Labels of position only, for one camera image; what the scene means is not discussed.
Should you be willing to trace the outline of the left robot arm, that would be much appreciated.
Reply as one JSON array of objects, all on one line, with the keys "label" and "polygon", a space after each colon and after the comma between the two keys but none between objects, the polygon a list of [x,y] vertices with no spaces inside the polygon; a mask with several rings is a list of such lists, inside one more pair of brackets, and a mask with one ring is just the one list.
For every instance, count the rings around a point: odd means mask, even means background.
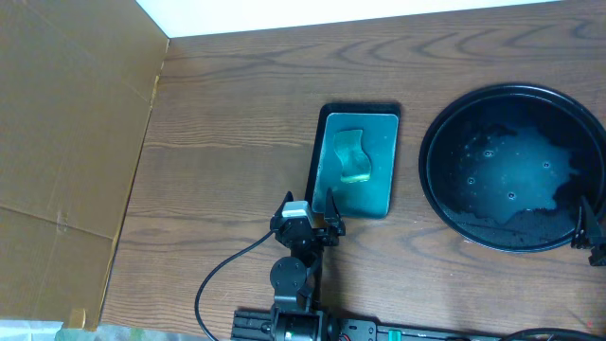
[{"label": "left robot arm", "polygon": [[271,335],[276,341],[336,341],[340,327],[320,304],[324,249],[339,244],[346,226],[327,191],[325,224],[317,227],[309,203],[287,193],[270,221],[276,240],[290,250],[271,269]]}]

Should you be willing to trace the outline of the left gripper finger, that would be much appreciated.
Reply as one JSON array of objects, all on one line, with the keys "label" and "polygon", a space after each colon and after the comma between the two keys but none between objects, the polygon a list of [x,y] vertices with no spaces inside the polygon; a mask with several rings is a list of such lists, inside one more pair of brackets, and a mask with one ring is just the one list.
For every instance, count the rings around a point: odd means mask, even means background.
[{"label": "left gripper finger", "polygon": [[282,204],[280,205],[280,211],[283,211],[285,206],[294,200],[293,194],[288,191],[283,199]]},{"label": "left gripper finger", "polygon": [[331,188],[327,189],[324,219],[326,222],[340,222],[341,221],[341,216],[340,216],[338,208],[335,204],[334,197],[333,197],[333,191]]}]

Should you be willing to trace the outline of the green yellow sponge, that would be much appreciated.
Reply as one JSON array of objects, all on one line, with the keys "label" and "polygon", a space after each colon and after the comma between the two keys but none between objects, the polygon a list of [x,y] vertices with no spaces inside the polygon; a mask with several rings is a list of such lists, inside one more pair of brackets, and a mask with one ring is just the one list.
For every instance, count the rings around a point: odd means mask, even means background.
[{"label": "green yellow sponge", "polygon": [[338,132],[333,139],[333,148],[341,163],[340,180],[343,183],[365,182],[370,179],[371,162],[362,147],[362,130]]}]

